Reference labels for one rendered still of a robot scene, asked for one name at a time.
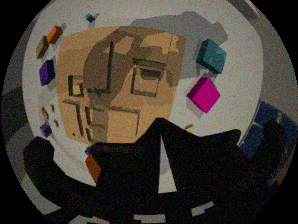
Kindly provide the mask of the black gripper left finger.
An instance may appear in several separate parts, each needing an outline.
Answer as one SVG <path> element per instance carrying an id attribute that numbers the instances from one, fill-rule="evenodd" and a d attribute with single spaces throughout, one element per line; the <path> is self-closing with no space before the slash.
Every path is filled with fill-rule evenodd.
<path id="1" fill-rule="evenodd" d="M 149 169 L 153 185 L 160 184 L 161 120 L 154 119 L 134 143 L 92 144 L 90 155 L 98 167 Z"/>

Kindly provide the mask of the magenta block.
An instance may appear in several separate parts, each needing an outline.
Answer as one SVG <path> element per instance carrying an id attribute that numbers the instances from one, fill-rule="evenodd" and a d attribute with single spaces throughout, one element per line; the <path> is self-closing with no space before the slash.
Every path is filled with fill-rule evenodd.
<path id="1" fill-rule="evenodd" d="M 209 80 L 209 77 L 208 79 L 206 79 L 206 77 L 201 77 L 201 79 L 194 84 L 192 91 L 186 93 L 186 96 L 194 101 L 194 104 L 200 108 L 200 111 L 209 112 L 210 109 L 212 109 L 213 104 L 216 104 L 216 101 L 220 99 L 220 92 L 214 87 L 214 84 Z"/>

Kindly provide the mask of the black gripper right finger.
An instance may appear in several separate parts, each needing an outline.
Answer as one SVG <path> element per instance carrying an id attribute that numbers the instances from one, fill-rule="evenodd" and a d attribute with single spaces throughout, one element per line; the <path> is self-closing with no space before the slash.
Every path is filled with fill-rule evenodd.
<path id="1" fill-rule="evenodd" d="M 237 144 L 241 139 L 241 131 L 218 132 L 217 135 L 198 137 L 192 132 L 185 131 L 172 121 L 160 117 L 161 136 L 165 144 L 165 152 L 168 155 L 170 171 L 172 171 L 176 190 L 188 189 L 186 183 L 197 167 L 201 156 L 206 152 L 217 151 L 227 145 Z"/>

